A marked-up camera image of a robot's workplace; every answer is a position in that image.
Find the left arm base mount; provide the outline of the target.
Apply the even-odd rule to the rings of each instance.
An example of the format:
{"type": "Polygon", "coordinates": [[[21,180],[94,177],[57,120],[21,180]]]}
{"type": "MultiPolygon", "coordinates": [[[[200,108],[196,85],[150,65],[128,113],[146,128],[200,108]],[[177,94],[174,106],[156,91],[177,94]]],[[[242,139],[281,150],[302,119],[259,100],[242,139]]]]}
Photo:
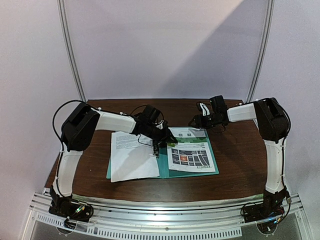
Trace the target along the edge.
{"type": "Polygon", "coordinates": [[[92,205],[71,197],[52,197],[48,212],[52,215],[65,218],[63,226],[74,230],[78,222],[88,223],[94,214],[92,205]]]}

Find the teal file folder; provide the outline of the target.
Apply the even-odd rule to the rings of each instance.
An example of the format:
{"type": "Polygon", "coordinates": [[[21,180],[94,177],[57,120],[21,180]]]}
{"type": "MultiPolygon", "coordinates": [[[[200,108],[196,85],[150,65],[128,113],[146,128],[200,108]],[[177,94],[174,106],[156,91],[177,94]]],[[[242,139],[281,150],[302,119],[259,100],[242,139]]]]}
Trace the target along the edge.
{"type": "Polygon", "coordinates": [[[219,174],[205,129],[172,127],[178,143],[154,152],[151,139],[124,132],[111,134],[106,178],[112,183],[136,179],[172,179],[219,174]]]}

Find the aluminium mounting rail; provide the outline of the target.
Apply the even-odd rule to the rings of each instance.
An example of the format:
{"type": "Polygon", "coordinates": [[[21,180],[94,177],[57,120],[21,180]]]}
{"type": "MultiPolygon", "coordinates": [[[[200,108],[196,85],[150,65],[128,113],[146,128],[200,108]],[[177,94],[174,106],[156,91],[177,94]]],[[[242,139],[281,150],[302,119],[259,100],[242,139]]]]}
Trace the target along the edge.
{"type": "Polygon", "coordinates": [[[89,222],[64,227],[64,218],[49,213],[48,189],[34,194],[24,240],[311,240],[297,194],[283,204],[285,219],[245,222],[241,208],[261,203],[261,195],[194,202],[135,202],[78,196],[93,206],[89,222]]]}

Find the aluminium wall post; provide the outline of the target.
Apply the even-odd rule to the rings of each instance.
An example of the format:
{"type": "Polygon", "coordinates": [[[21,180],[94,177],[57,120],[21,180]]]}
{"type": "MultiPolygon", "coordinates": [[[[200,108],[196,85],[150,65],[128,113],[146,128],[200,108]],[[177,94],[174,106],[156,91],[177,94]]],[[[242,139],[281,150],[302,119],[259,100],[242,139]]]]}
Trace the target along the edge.
{"type": "Polygon", "coordinates": [[[252,102],[254,98],[254,94],[258,85],[258,80],[260,77],[260,73],[262,70],[263,66],[263,61],[265,58],[267,46],[268,46],[268,40],[270,36],[270,30],[272,26],[272,18],[273,18],[273,11],[274,11],[274,5],[275,1],[274,0],[268,0],[267,1],[267,8],[266,8],[266,13],[265,13],[265,18],[264,18],[264,24],[263,24],[263,30],[262,30],[262,36],[261,36],[261,41],[260,41],[260,46],[259,46],[259,51],[258,51],[258,57],[256,61],[256,66],[254,69],[253,73],[253,78],[247,93],[247,97],[245,99],[246,103],[252,102]]]}
{"type": "Polygon", "coordinates": [[[58,8],[58,13],[60,18],[62,37],[64,40],[64,45],[65,45],[65,49],[66,49],[66,53],[69,61],[71,74],[74,80],[75,88],[77,90],[79,99],[86,102],[87,98],[85,95],[84,87],[83,87],[78,66],[76,63],[74,48],[73,48],[71,34],[69,30],[66,2],[64,0],[57,0],[57,8],[58,8]]]}

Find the white printed paper sheet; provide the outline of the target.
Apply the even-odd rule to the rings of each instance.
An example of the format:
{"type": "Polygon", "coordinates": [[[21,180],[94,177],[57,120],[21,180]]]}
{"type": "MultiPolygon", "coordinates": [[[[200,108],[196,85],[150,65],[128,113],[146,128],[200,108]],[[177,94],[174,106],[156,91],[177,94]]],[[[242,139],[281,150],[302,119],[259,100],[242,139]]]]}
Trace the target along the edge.
{"type": "Polygon", "coordinates": [[[144,135],[122,131],[111,134],[110,181],[112,183],[159,177],[153,141],[144,135]]]}

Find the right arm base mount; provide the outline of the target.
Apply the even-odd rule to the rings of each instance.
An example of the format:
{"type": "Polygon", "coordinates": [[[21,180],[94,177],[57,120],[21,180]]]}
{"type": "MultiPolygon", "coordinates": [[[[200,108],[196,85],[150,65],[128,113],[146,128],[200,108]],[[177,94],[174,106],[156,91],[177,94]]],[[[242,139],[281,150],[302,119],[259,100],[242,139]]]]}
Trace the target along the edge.
{"type": "Polygon", "coordinates": [[[264,194],[260,204],[248,202],[240,209],[240,215],[245,223],[260,220],[273,221],[275,225],[282,222],[291,210],[292,198],[290,195],[264,194]]]}

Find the colourful printed leaflet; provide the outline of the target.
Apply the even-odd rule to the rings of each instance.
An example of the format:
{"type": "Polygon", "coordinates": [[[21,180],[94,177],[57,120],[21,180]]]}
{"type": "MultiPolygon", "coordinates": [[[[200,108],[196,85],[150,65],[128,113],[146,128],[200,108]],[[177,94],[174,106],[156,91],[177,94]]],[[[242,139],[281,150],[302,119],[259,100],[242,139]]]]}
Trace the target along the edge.
{"type": "Polygon", "coordinates": [[[219,172],[210,139],[205,129],[171,127],[178,144],[167,144],[168,168],[196,174],[219,172]]]}

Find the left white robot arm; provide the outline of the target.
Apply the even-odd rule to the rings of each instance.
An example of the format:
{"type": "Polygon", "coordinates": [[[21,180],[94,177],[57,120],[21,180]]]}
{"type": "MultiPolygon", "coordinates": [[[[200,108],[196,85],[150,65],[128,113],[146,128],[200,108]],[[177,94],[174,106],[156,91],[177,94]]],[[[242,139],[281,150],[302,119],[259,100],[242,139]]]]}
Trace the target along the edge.
{"type": "Polygon", "coordinates": [[[143,135],[152,140],[153,148],[164,148],[178,141],[163,119],[157,122],[163,113],[145,105],[137,114],[116,113],[93,107],[77,100],[77,107],[61,126],[57,138],[61,144],[54,181],[50,187],[50,196],[55,209],[63,216],[74,213],[74,205],[66,199],[72,198],[73,181],[79,160],[91,144],[95,131],[124,132],[131,135],[143,135]]]}

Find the right aluminium wall post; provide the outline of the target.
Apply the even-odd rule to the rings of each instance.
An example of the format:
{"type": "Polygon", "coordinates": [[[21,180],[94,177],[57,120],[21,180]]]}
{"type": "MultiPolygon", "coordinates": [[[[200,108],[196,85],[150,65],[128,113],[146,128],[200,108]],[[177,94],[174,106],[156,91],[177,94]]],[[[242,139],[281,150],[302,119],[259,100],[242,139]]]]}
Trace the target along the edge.
{"type": "Polygon", "coordinates": [[[252,102],[254,98],[254,94],[258,85],[258,80],[260,77],[260,73],[262,70],[263,66],[263,61],[265,58],[267,46],[268,46],[268,40],[270,36],[270,30],[272,26],[272,18],[273,18],[273,11],[274,11],[274,5],[275,1],[274,0],[268,0],[267,1],[267,8],[266,8],[266,13],[265,13],[265,18],[264,18],[264,24],[263,24],[263,30],[262,30],[262,36],[261,36],[261,41],[260,41],[260,46],[259,46],[259,51],[258,51],[258,57],[256,61],[256,66],[254,69],[253,73],[253,78],[247,93],[247,97],[245,99],[246,103],[252,102]]]}

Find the left aluminium wall post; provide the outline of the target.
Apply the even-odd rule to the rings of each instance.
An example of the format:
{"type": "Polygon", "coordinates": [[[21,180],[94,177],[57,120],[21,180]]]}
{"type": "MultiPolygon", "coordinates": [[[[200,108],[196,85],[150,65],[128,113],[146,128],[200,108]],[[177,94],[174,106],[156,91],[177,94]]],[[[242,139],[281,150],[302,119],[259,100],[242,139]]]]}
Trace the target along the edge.
{"type": "Polygon", "coordinates": [[[84,87],[83,87],[78,66],[76,63],[74,48],[73,48],[71,34],[69,30],[66,2],[64,0],[57,0],[57,8],[58,8],[58,13],[60,18],[62,37],[64,40],[64,45],[65,45],[65,49],[66,49],[66,53],[69,61],[71,74],[74,80],[75,88],[77,90],[79,99],[86,102],[87,98],[85,95],[84,87]]]}

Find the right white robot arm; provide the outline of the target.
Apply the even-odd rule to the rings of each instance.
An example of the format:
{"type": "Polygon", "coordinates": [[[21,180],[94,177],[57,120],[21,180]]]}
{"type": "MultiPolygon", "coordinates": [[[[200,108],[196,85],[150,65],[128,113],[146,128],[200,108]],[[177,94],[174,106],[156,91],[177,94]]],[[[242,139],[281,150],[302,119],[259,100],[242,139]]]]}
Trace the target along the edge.
{"type": "Polygon", "coordinates": [[[255,120],[258,131],[264,141],[267,156],[267,178],[265,197],[288,198],[284,183],[285,151],[291,121],[284,108],[274,98],[263,98],[234,107],[227,107],[222,95],[209,99],[213,112],[203,102],[196,104],[201,112],[188,123],[197,129],[211,129],[218,125],[255,120]]]}

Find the chrome folder clip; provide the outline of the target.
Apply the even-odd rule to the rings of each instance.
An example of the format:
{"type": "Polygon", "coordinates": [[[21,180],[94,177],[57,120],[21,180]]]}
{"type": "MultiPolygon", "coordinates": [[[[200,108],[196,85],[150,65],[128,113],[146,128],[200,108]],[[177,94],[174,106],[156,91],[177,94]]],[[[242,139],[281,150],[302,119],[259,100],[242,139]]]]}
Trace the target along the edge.
{"type": "Polygon", "coordinates": [[[153,155],[156,158],[159,158],[159,156],[160,156],[160,144],[158,142],[153,143],[152,147],[153,147],[153,155]]]}

